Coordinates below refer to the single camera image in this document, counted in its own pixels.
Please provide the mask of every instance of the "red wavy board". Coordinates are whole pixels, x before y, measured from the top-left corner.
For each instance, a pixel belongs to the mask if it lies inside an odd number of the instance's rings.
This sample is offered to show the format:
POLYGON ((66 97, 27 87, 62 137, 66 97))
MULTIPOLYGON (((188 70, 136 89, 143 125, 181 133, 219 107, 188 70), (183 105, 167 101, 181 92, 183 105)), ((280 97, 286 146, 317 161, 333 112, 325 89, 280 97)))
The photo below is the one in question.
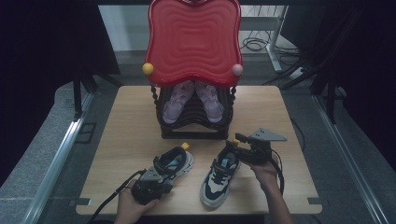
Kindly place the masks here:
POLYGON ((236 86, 232 67, 242 64, 238 45, 240 6, 236 0, 154 0, 149 7, 146 63, 157 87, 201 80, 236 86))

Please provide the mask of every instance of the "tabletop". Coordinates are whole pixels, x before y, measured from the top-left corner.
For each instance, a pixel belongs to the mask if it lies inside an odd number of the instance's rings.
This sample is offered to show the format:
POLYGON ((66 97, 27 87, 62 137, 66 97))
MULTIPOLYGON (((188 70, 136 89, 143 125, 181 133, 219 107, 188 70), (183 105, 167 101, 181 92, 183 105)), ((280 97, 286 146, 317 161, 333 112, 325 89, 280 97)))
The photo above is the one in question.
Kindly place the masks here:
MULTIPOLYGON (((311 204, 309 200, 317 199, 318 193, 279 89, 273 86, 238 86, 235 97, 229 140, 233 140, 235 133, 250 135, 259 128, 285 136, 287 141, 272 143, 272 149, 283 162, 285 202, 293 214, 319 213, 321 204, 311 204)), ((207 131, 205 127, 195 124, 183 129, 207 131)), ((155 104, 147 86, 125 86, 119 89, 80 195, 80 198, 90 199, 91 203, 78 205, 77 212, 82 215, 93 214, 131 174, 148 169, 155 156, 184 142, 190 145, 189 152, 194 157, 193 168, 176 180, 172 191, 165 194, 148 215, 268 213, 259 182, 245 164, 233 177, 230 194, 221 207, 209 210, 201 204, 199 189, 212 161, 225 147, 225 141, 162 139, 155 104)), ((248 145, 242 144, 240 147, 248 148, 248 145)), ((117 200, 114 199, 101 213, 115 214, 116 211, 117 200)))

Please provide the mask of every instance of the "hand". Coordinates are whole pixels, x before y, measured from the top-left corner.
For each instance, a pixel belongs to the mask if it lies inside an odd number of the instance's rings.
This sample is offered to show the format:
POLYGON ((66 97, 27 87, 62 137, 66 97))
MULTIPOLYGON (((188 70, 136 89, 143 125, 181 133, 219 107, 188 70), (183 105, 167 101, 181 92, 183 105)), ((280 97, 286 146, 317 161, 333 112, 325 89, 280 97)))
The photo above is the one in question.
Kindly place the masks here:
POLYGON ((117 208, 117 216, 114 224, 132 224, 149 209, 153 208, 159 202, 158 199, 152 200, 146 205, 142 205, 134 200, 134 196, 131 193, 131 187, 136 182, 135 179, 131 180, 128 184, 128 188, 124 189, 119 194, 119 204, 117 208))
MULTIPOLYGON (((278 163, 277 156, 275 153, 272 153, 273 160, 278 163)), ((270 189, 277 188, 277 173, 275 167, 271 164, 271 162, 267 162, 261 165, 253 165, 245 162, 246 165, 250 166, 250 169, 254 172, 254 175, 260 182, 260 186, 264 192, 267 192, 270 189)))

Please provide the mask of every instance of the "shoelace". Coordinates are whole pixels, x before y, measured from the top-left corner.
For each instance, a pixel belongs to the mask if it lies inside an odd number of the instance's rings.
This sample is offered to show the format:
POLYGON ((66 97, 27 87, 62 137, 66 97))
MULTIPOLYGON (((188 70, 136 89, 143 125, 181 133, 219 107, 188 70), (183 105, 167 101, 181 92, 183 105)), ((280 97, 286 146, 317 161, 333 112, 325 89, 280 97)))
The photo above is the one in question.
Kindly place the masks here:
POLYGON ((233 174, 233 170, 221 166, 217 163, 216 159, 213 160, 211 168, 214 169, 212 180, 218 185, 222 184, 221 182, 224 180, 224 178, 227 178, 229 175, 233 174))
POLYGON ((223 174, 222 172, 216 172, 216 169, 213 173, 214 174, 213 174, 212 180, 213 180, 213 182, 215 182, 215 184, 218 184, 218 185, 222 184, 222 181, 224 180, 224 178, 227 177, 227 175, 223 174))

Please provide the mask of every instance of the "shoe sole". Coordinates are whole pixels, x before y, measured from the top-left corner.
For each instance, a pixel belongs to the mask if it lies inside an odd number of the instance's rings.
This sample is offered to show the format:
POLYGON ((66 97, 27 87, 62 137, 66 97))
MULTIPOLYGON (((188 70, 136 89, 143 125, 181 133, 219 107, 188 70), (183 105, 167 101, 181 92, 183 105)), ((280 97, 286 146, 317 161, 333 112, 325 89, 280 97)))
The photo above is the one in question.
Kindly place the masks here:
POLYGON ((212 122, 212 123, 217 123, 217 122, 221 121, 222 116, 220 116, 219 118, 216 118, 216 119, 212 119, 212 118, 210 118, 210 117, 207 117, 207 119, 208 119, 210 122, 212 122))
MULTIPOLYGON (((233 172, 233 176, 231 177, 230 181, 228 182, 228 183, 229 183, 228 185, 231 184, 231 181, 233 181, 233 177, 235 176, 236 172, 239 170, 240 167, 241 167, 241 161, 238 163, 238 166, 236 166, 235 172, 233 172)), ((200 190, 200 195, 199 195, 199 197, 200 197, 200 199, 201 199, 201 202, 202 202, 204 205, 206 205, 206 206, 208 206, 208 207, 211 207, 211 208, 218 208, 218 207, 220 207, 222 204, 224 204, 225 200, 227 199, 228 195, 230 194, 230 188, 227 187, 227 190, 225 191, 225 194, 224 194, 224 197, 223 197, 224 199, 223 199, 223 200, 219 201, 218 203, 209 203, 209 202, 205 201, 205 199, 203 198, 203 193, 202 193, 202 187, 204 186, 205 180, 206 180, 206 178, 204 178, 204 181, 202 182, 201 190, 200 190)))

